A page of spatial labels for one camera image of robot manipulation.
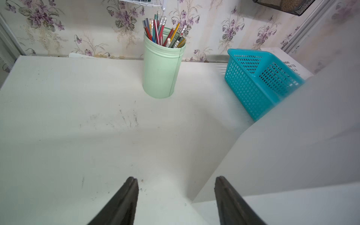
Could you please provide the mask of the white insulated delivery bag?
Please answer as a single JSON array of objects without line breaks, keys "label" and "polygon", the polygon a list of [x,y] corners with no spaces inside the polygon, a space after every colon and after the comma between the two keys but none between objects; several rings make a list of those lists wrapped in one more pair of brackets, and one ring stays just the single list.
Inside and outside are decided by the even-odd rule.
[{"label": "white insulated delivery bag", "polygon": [[193,207],[219,224],[224,176],[269,225],[360,222],[360,50],[341,54],[238,138]]}]

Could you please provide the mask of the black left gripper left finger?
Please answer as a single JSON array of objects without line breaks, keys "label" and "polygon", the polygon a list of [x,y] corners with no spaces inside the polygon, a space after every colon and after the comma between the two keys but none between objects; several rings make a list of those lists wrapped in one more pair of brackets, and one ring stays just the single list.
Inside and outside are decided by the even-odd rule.
[{"label": "black left gripper left finger", "polygon": [[103,209],[88,225],[132,225],[138,201],[139,186],[134,177],[128,177]]}]

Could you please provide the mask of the black mesh wall organizer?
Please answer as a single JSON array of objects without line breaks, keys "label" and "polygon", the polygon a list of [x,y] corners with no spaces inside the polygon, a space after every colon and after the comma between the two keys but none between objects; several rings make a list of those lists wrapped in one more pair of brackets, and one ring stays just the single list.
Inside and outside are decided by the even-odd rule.
[{"label": "black mesh wall organizer", "polygon": [[253,0],[253,2],[288,14],[301,16],[315,0]]}]

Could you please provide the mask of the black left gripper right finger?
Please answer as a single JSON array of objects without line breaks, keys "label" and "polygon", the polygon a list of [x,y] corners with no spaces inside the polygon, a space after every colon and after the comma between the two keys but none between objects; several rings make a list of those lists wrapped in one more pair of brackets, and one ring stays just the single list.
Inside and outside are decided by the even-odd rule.
[{"label": "black left gripper right finger", "polygon": [[214,191],[221,225],[266,225],[224,176],[216,178]]}]

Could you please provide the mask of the teal plastic basket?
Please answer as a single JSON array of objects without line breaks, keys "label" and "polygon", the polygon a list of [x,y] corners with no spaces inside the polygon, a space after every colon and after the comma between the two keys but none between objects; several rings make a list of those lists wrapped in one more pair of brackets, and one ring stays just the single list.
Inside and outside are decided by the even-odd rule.
[{"label": "teal plastic basket", "polygon": [[225,81],[256,122],[305,81],[270,52],[228,49]]}]

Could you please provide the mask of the white book black lettering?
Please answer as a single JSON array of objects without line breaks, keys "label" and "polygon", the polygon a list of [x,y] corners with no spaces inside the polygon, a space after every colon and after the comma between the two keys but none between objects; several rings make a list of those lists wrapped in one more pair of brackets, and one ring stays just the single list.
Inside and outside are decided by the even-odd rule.
[{"label": "white book black lettering", "polygon": [[293,72],[305,81],[314,76],[309,70],[278,47],[262,47],[260,50],[270,52],[278,57],[284,64],[286,64]]}]

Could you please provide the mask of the green pencil cup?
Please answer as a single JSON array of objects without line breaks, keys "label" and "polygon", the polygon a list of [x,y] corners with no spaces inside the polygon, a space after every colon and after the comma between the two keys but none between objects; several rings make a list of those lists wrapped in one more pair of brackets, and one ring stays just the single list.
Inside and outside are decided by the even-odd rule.
[{"label": "green pencil cup", "polygon": [[143,21],[144,66],[142,86],[153,98],[167,98],[174,92],[187,40],[186,28],[165,27],[167,18],[160,13]]}]

